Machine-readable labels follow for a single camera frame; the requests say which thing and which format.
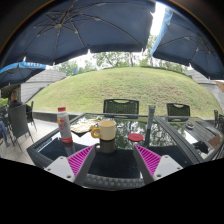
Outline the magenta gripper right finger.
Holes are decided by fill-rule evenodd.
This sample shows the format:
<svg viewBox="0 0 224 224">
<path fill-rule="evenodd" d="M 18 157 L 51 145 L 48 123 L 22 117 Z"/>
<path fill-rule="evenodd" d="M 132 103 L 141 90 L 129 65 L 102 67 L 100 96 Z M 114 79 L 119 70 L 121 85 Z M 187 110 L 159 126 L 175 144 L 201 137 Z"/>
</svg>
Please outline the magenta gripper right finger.
<svg viewBox="0 0 224 224">
<path fill-rule="evenodd" d="M 145 184 L 152 183 L 182 169 L 169 155 L 160 156 L 155 152 L 136 145 L 133 151 Z"/>
</svg>

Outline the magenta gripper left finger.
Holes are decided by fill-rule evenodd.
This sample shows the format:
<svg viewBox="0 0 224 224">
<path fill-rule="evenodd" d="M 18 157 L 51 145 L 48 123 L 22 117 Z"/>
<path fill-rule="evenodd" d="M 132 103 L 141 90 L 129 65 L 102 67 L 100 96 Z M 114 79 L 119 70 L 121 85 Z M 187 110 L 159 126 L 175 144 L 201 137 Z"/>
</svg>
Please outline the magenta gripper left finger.
<svg viewBox="0 0 224 224">
<path fill-rule="evenodd" d="M 95 146 L 88 146 L 68 156 L 59 156 L 45 171 L 82 186 L 95 157 Z"/>
</svg>

